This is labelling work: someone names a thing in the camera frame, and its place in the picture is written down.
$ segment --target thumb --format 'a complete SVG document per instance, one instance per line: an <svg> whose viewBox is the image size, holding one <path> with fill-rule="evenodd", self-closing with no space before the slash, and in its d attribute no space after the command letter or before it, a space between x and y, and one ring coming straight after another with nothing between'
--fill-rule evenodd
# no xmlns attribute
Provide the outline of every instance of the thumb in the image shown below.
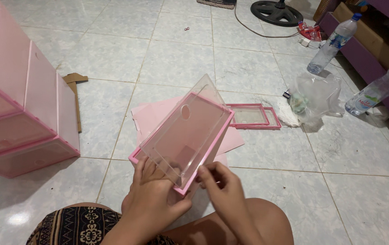
<svg viewBox="0 0 389 245"><path fill-rule="evenodd" d="M205 187L207 188L207 191L209 194L215 193L217 191L220 191L219 186L217 186L216 181L214 180L213 175L211 172L205 167L200 166L197 170L197 174Z"/></svg>
<svg viewBox="0 0 389 245"><path fill-rule="evenodd" d="M191 200L183 199L179 202L177 202L175 205L170 207L170 210L172 212L172 216L174 220L178 219L182 216L182 214L187 213L187 211L191 208Z"/></svg>

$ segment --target clear plastic bag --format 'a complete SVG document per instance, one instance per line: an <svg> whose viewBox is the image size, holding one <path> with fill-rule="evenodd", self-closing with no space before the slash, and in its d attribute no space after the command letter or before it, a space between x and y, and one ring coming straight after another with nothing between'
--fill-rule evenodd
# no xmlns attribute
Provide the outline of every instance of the clear plastic bag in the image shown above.
<svg viewBox="0 0 389 245"><path fill-rule="evenodd" d="M309 74L299 75L290 87L290 106L301 122L311 122L324 115L342 116L339 106L341 78L332 74L317 79Z"/></svg>

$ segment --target plastic bottle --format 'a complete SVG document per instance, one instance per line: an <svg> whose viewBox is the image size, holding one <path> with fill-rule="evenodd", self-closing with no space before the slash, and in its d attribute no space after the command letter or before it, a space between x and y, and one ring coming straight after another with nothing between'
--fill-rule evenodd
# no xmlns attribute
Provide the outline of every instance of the plastic bottle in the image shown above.
<svg viewBox="0 0 389 245"><path fill-rule="evenodd" d="M389 70L381 78L374 80L345 104L345 110L352 115L360 115L389 96Z"/></svg>
<svg viewBox="0 0 389 245"><path fill-rule="evenodd" d="M339 49L353 37L358 28L356 22L361 17L362 14L354 14L351 19L340 23L326 43L320 48L316 56L308 64L306 69L312 74L320 73L335 57Z"/></svg>

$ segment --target blue bottle cap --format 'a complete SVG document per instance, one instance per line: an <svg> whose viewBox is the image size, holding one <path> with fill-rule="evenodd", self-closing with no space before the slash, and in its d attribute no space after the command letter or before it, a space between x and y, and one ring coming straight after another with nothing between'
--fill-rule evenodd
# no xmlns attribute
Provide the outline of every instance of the blue bottle cap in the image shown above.
<svg viewBox="0 0 389 245"><path fill-rule="evenodd" d="M362 14L356 13L353 15L352 20L359 20L362 17Z"/></svg>

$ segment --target patterned shorts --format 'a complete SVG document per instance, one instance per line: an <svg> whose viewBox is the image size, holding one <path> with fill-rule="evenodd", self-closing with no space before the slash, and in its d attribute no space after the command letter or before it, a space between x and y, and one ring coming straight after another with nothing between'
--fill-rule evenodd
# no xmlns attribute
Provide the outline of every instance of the patterned shorts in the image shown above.
<svg viewBox="0 0 389 245"><path fill-rule="evenodd" d="M99 245L121 214L105 208L73 207L52 212L40 222L26 245ZM158 235L147 245L177 245Z"/></svg>

